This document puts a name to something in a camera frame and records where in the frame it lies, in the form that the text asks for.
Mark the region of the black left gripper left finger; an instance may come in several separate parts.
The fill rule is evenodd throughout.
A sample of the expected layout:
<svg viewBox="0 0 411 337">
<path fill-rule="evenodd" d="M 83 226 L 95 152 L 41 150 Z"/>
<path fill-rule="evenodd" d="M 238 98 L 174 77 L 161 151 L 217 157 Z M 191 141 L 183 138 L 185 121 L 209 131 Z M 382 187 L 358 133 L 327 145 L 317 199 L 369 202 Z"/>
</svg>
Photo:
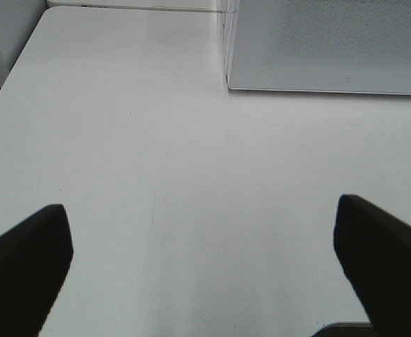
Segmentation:
<svg viewBox="0 0 411 337">
<path fill-rule="evenodd" d="M 38 336 L 70 269 L 65 208 L 50 204 L 0 235 L 0 336 Z"/>
</svg>

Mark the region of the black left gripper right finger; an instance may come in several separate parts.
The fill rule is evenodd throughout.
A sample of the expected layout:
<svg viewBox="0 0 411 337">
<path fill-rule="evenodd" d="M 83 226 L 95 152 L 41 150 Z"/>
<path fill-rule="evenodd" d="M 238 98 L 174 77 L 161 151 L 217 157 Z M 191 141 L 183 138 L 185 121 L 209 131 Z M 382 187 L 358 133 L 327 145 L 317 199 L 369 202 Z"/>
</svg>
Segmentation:
<svg viewBox="0 0 411 337">
<path fill-rule="evenodd" d="M 378 336 L 411 336 L 411 225 L 354 194 L 339 198 L 334 251 Z"/>
</svg>

